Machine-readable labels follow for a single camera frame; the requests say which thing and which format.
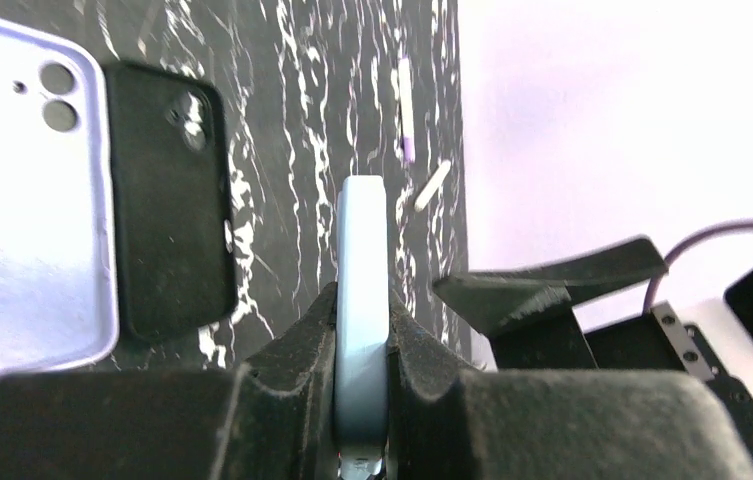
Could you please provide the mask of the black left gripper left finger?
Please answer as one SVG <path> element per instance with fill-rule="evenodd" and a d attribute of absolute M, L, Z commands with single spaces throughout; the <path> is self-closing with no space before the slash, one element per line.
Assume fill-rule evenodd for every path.
<path fill-rule="evenodd" d="M 235 369 L 0 378 L 0 479 L 333 479 L 335 284 Z"/>

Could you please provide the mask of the lavender phone case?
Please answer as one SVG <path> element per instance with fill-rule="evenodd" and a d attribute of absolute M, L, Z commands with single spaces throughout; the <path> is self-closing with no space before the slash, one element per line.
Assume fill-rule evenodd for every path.
<path fill-rule="evenodd" d="M 105 80 L 0 19 L 0 376 L 106 357 L 119 336 Z"/>

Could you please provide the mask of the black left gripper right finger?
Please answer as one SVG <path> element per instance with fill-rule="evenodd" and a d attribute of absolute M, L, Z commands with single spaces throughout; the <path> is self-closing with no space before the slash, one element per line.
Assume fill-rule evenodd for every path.
<path fill-rule="evenodd" d="M 753 479 L 729 412 L 695 376 L 483 372 L 398 300 L 390 328 L 391 479 Z"/>

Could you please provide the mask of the black phone case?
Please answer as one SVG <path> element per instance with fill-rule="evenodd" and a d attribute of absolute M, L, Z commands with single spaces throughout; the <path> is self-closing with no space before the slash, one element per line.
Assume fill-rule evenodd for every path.
<path fill-rule="evenodd" d="M 104 69 L 119 313 L 156 343 L 237 304 L 225 109 L 211 84 L 115 62 Z"/>

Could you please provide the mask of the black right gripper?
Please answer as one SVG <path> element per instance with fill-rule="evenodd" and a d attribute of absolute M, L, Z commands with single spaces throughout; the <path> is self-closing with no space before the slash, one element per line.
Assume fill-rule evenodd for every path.
<path fill-rule="evenodd" d="M 572 308 L 668 272 L 653 242 L 634 237 L 558 263 L 517 271 L 451 273 L 434 293 L 474 330 L 492 338 L 505 369 L 677 371 L 721 400 L 753 458 L 753 395 L 730 374 L 699 328 L 669 306 L 584 332 Z"/>

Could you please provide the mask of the light blue phone case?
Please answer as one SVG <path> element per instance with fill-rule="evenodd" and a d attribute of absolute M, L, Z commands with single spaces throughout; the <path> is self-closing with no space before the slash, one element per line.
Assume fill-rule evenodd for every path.
<path fill-rule="evenodd" d="M 386 191 L 346 178 L 338 199 L 334 429 L 342 479 L 381 471 L 388 425 L 389 275 Z"/>

